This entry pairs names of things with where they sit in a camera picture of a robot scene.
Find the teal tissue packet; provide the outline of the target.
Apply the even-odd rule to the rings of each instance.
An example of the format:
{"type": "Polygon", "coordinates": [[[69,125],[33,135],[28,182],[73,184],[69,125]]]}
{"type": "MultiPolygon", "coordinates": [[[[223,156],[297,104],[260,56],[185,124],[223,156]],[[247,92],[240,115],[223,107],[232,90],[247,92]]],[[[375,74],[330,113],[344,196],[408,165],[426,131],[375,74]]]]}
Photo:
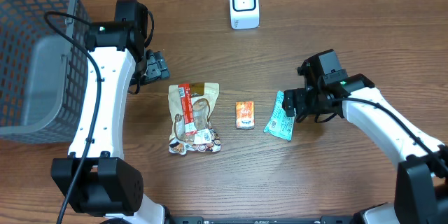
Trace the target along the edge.
{"type": "Polygon", "coordinates": [[[292,117],[288,117],[282,107],[284,100],[284,93],[278,91],[274,103],[274,108],[269,119],[269,122],[265,126],[263,132],[269,133],[274,137],[291,141],[293,135],[293,126],[295,113],[292,117]]]}

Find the beige snack pouch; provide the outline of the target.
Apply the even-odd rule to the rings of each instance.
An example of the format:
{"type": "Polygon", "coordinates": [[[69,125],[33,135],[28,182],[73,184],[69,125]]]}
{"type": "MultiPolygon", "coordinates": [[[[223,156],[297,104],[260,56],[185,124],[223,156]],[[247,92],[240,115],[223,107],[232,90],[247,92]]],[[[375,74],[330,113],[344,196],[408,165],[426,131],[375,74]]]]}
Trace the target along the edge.
{"type": "Polygon", "coordinates": [[[179,155],[185,155],[189,151],[219,152],[221,140],[217,131],[212,127],[211,114],[219,96],[220,85],[208,82],[189,83],[194,123],[197,128],[197,133],[190,136],[186,136],[179,85],[169,86],[168,101],[172,121],[169,152],[179,155]]]}

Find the red candy bar wrapper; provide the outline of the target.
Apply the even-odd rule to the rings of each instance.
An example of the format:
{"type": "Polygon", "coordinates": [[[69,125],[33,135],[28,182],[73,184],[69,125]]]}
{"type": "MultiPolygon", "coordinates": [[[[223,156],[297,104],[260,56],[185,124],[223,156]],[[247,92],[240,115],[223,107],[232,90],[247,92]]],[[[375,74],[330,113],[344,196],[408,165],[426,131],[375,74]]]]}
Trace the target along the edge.
{"type": "Polygon", "coordinates": [[[183,119],[185,125],[185,135],[190,136],[197,133],[197,128],[194,123],[193,105],[190,96],[190,85],[188,83],[180,84],[178,92],[181,99],[183,109],[183,119]]]}

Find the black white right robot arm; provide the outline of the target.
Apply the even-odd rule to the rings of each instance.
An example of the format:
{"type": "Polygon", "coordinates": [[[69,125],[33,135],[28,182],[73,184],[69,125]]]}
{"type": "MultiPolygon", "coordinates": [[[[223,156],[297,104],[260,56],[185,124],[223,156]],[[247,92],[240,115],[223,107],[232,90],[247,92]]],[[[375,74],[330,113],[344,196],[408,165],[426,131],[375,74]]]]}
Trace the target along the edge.
{"type": "Polygon", "coordinates": [[[395,197],[355,213],[351,223],[447,222],[447,146],[396,111],[375,84],[359,73],[349,76],[334,50],[306,59],[297,68],[304,87],[284,92],[282,107],[301,123],[307,116],[346,119],[385,153],[397,171],[395,197]]]}

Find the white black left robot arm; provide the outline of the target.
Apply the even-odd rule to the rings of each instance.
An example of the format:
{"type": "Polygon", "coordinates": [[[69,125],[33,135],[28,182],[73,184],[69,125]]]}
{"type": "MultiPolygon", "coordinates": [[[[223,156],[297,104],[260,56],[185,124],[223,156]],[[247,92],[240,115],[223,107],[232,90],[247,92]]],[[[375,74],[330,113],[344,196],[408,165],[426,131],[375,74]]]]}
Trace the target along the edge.
{"type": "Polygon", "coordinates": [[[66,158],[52,161],[51,176],[67,207],[104,217],[107,223],[164,224],[167,207],[144,194],[141,172],[124,160],[123,120],[127,95],[170,76],[161,52],[148,49],[153,14],[137,0],[119,0],[112,22],[88,22],[84,44],[68,38],[88,59],[81,116],[66,158]]]}

